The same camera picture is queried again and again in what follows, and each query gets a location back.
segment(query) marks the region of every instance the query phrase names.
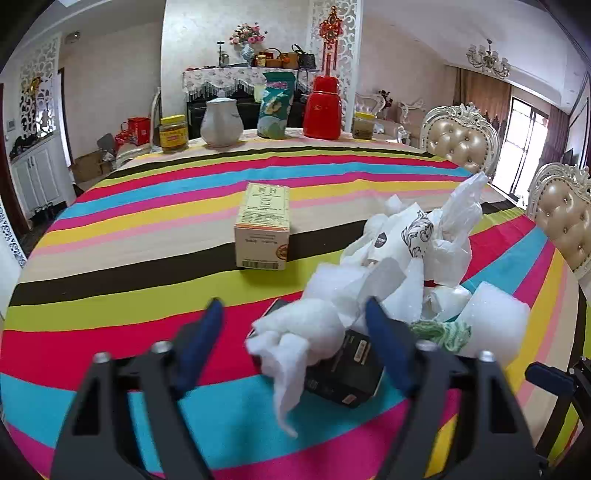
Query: snack bag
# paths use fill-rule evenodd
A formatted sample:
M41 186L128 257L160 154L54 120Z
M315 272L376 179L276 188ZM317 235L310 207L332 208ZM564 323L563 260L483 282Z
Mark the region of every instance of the snack bag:
M291 72L269 72L264 75L267 85L262 94L256 130L260 137L283 140L294 99L296 77Z

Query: red thermos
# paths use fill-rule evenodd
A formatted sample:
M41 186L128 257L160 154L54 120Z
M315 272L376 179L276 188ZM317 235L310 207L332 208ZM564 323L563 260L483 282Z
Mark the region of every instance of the red thermos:
M306 102L304 135L323 140L340 137L339 80L336 77L317 76L314 89Z

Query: white cabinet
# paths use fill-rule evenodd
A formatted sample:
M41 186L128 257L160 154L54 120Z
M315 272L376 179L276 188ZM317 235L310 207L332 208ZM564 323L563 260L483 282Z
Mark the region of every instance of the white cabinet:
M48 149L43 148L31 155L31 165L36 177L39 179L39 187L45 199L44 204L49 202L59 203L56 200L60 197L60 192L57 190L56 180L51 169Z
M56 135L27 150L11 166L27 218L48 203L70 205L76 198L59 142Z
M31 163L29 157L20 158L12 166L12 174L15 177L17 189L20 190L21 201L24 204L23 207L27 210L25 212L27 217L30 217L32 215L31 212L41 204L35 193L30 170Z

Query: glass jar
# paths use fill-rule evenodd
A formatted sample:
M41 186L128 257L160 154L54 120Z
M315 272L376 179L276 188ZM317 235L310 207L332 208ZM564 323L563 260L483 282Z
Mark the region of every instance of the glass jar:
M160 119L160 146L164 153L173 153L187 148L189 129L184 115L165 116Z
M371 140L374 135L375 115L371 113L355 112L353 117L353 138Z

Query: red bag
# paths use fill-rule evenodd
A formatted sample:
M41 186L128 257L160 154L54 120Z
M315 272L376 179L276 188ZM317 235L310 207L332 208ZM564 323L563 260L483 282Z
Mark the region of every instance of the red bag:
M134 145L144 145L150 141L150 119L145 116L135 116L127 120L129 125L130 142Z
M121 132L115 135L115 152L119 151L119 147L124 143L129 142L130 134L129 128L123 128L123 125L127 124L127 122L123 122L120 126Z

